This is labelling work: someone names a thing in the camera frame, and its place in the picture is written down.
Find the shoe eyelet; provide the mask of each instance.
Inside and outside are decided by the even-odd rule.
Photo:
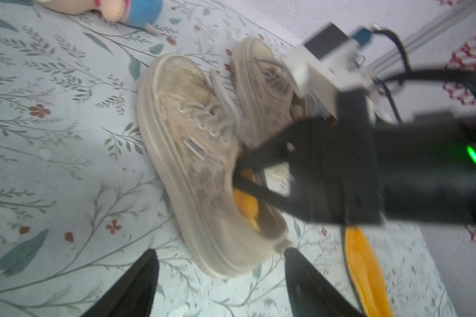
[[[180,111],[181,113],[186,113],[187,112],[187,109],[183,108],[182,105],[179,105],[178,106],[178,111]]]

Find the shoe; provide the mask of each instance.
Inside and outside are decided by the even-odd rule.
[[[302,99],[294,94],[284,67],[264,41],[250,36],[231,58],[231,78],[245,118],[250,122],[245,140],[257,148],[305,115]],[[287,164],[266,171],[279,179],[289,176]]]
[[[240,142],[232,101],[215,71],[207,82],[188,57],[164,55],[138,92],[140,133],[171,199],[185,243],[210,276],[249,272],[289,246],[287,225],[259,203],[260,232],[237,210],[232,188]]]

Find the blue connector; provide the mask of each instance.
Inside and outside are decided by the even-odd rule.
[[[355,39],[355,41],[358,42],[360,45],[360,48],[363,46],[367,45],[371,39],[372,39],[372,32],[369,29],[366,28],[361,28],[359,29],[353,36],[352,38]]]

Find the yellow insole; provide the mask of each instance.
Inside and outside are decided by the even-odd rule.
[[[362,230],[346,229],[347,266],[363,311],[368,317],[393,317],[381,266]]]
[[[242,177],[245,177],[249,181],[252,181],[252,170],[244,169],[240,172]],[[255,231],[260,231],[257,224],[257,215],[259,214],[259,204],[254,196],[251,196],[241,190],[233,188],[233,196],[235,198],[235,204],[241,215],[247,220],[250,227]]]

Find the plush toy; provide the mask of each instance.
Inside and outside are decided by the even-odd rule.
[[[142,27],[156,33],[153,22],[159,16],[162,0],[37,0],[52,10],[80,14],[97,9],[104,19]]]

